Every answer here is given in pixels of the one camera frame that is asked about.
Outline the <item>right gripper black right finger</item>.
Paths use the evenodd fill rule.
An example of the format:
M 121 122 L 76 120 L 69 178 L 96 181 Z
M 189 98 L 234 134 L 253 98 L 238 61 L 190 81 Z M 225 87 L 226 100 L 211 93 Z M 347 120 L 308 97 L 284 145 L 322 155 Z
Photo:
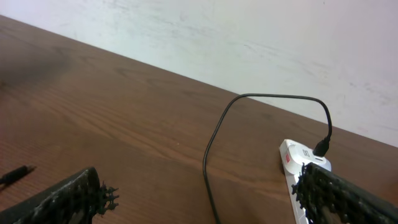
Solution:
M 312 162 L 302 166 L 293 194 L 309 223 L 397 223 L 396 206 Z

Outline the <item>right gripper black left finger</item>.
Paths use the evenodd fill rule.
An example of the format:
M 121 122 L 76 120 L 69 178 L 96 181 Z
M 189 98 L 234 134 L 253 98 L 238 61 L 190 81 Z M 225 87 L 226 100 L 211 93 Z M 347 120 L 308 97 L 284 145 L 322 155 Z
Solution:
M 1 212 L 2 224 L 92 224 L 119 204 L 116 189 L 101 183 L 94 167 L 83 169 Z

